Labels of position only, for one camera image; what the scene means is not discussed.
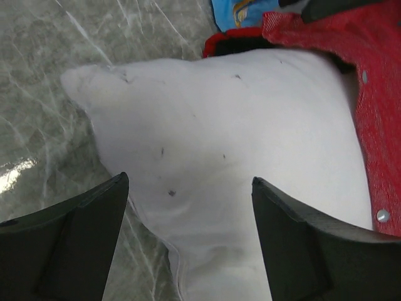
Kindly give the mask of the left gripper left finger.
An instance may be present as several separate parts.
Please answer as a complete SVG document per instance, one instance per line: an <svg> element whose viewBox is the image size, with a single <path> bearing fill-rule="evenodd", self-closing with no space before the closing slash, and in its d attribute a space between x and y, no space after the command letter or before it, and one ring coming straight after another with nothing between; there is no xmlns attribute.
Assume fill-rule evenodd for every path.
<svg viewBox="0 0 401 301"><path fill-rule="evenodd" d="M128 198L122 172L1 223L1 300L101 300Z"/></svg>

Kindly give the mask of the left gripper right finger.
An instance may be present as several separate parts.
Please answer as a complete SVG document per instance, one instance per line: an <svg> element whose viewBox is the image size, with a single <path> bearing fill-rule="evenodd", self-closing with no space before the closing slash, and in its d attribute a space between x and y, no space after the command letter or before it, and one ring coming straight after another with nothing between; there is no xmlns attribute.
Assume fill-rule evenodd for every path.
<svg viewBox="0 0 401 301"><path fill-rule="evenodd" d="M400 299L400 238L340 221L260 177L252 187L273 300Z"/></svg>

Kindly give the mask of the white pillow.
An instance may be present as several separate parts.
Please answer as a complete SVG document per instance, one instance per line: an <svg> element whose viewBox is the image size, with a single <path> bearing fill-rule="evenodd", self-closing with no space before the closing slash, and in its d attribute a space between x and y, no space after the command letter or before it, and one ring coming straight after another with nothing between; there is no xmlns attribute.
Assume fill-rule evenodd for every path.
<svg viewBox="0 0 401 301"><path fill-rule="evenodd" d="M261 177L371 229L354 114L358 79L325 54L253 50L61 76L90 119L101 163L169 251L180 300L270 300L251 200Z"/></svg>

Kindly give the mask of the red pillowcase with grey print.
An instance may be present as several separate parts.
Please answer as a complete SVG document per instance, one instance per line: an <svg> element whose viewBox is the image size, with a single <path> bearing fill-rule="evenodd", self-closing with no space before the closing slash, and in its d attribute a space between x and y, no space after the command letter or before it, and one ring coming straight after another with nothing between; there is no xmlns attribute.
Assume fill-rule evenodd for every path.
<svg viewBox="0 0 401 301"><path fill-rule="evenodd" d="M258 27L212 35L204 57L239 38L333 53L357 71L357 136L365 156L374 228L400 235L400 2L384 1L307 23L267 12Z"/></svg>

